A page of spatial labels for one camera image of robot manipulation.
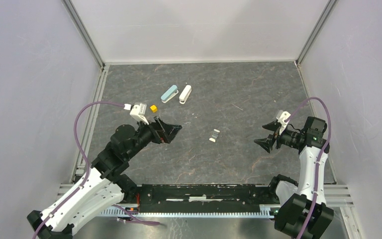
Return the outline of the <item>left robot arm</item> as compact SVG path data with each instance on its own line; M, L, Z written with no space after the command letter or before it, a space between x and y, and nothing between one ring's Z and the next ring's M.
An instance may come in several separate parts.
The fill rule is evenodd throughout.
M182 129L159 117L138 127L119 126L85 174L53 205L33 210L27 220L35 239L71 239L90 220L121 201L136 198L136 184L124 174L129 161L150 143L171 143Z

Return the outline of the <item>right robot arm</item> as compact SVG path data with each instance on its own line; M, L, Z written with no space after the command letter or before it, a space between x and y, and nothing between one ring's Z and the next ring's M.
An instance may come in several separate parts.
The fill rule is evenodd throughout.
M298 150L299 182L277 176L267 190L268 198L281 207L275 216L275 229L293 239L319 239L334 218L334 211L326 205L324 168L329 143L323 138L327 123L308 117L301 130L288 129L291 114L279 111L276 120L263 126L273 134L254 142L267 152L282 145Z

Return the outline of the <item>white staple box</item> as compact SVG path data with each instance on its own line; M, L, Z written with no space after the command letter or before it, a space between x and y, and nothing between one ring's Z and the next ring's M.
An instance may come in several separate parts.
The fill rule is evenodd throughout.
M214 129L213 132L211 133L210 137L209 137L209 141L216 142L219 135L220 135L220 131L217 129Z

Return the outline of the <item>white stapler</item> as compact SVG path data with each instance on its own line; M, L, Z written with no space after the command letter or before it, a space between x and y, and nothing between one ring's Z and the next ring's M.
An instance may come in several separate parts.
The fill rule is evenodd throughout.
M180 104L185 104L187 99L189 98L190 94L192 92L192 86L191 85L186 85L183 91L181 92L179 96L179 102Z

